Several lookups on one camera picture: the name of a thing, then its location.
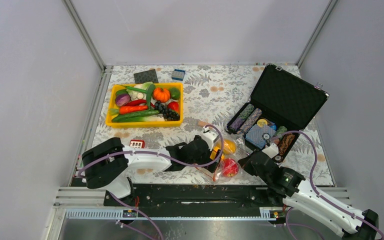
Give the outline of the fake orange tangerine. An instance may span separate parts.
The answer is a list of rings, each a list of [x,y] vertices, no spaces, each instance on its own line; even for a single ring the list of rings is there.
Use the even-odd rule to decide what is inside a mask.
[[[168,100],[171,99],[170,91],[162,87],[157,87],[156,89],[154,89],[152,96],[156,101],[159,101],[161,103],[166,103]]]

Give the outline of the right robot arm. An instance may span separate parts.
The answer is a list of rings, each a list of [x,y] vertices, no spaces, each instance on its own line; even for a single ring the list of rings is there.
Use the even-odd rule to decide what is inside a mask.
[[[242,169],[261,178],[267,185],[265,199],[273,205],[284,204],[325,225],[343,240],[373,240],[379,216],[371,209],[359,210],[312,186],[299,172],[277,165],[263,151],[240,159]]]

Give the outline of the dark green fake pepper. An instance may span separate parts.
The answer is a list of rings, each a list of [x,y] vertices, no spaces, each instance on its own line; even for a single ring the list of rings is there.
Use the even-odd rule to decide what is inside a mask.
[[[155,89],[156,89],[156,86],[153,83],[151,83],[146,90],[146,99],[145,100],[146,100],[146,106],[147,106],[148,110],[151,110],[151,107],[152,107],[151,106],[151,99],[153,97],[153,92]]]

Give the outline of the red fake apple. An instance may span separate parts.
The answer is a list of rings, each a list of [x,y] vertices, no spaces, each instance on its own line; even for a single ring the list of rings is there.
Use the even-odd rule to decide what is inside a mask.
[[[224,177],[234,177],[239,173],[237,162],[233,158],[225,158],[222,160],[222,175]]]

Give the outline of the clear zip top bag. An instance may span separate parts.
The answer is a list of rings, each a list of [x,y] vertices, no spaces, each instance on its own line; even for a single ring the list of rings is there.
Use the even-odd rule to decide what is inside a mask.
[[[223,147],[220,159],[213,165],[198,167],[197,170],[204,174],[214,184],[243,184],[252,177],[243,170],[239,160],[249,153],[245,146],[245,139],[238,134],[228,135],[215,142],[210,154],[214,160]]]

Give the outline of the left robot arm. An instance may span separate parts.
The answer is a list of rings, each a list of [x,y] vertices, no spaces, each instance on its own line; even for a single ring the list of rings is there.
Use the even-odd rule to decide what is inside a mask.
[[[189,143],[143,149],[125,146],[120,138],[113,137],[82,154],[83,168],[77,175],[83,178],[87,188],[106,190],[128,206],[134,202],[135,192],[124,173],[126,170],[177,172],[185,167],[215,166],[210,155],[217,140],[219,136],[215,132],[207,131]]]

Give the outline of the orange fake carrot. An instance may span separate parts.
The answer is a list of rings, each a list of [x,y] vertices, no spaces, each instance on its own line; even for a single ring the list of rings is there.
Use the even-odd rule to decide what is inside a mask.
[[[146,111],[148,110],[148,106],[147,105],[136,105],[136,106],[121,106],[118,110],[118,113],[120,115],[125,115],[125,114],[129,114],[129,113],[134,113],[134,112],[140,112],[140,111]]]

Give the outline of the purple fake onion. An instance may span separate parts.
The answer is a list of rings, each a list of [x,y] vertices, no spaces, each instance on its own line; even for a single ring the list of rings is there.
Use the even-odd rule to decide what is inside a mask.
[[[123,107],[131,101],[131,97],[128,93],[118,94],[115,97],[115,105],[117,107]]]

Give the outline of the yellow fake bell pepper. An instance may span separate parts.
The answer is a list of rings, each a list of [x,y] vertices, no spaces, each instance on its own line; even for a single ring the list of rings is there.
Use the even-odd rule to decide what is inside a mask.
[[[219,158],[217,158],[217,156],[219,155],[220,153],[220,150],[221,148],[220,147],[214,147],[211,151],[211,154],[210,154],[210,159],[211,160],[217,160],[217,161],[220,161],[220,160],[223,160],[225,158],[225,155],[223,152],[221,152],[221,156]]]

